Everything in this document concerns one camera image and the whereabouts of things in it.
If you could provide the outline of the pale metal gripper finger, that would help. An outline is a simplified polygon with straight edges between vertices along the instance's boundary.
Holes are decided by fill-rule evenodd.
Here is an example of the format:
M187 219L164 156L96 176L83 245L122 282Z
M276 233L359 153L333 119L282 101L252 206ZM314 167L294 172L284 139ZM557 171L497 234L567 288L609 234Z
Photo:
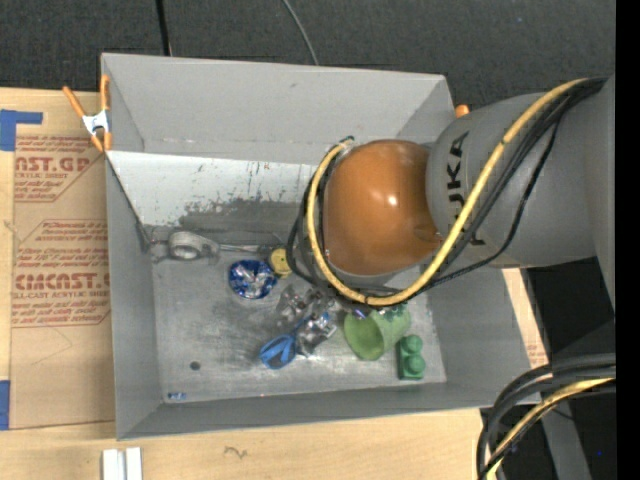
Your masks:
M296 353L311 356L318 346L333 336L337 327L327 311L305 317L295 330Z
M276 313L281 324L293 324L307 316L317 317L330 306L328 295L319 289L288 286L280 296Z

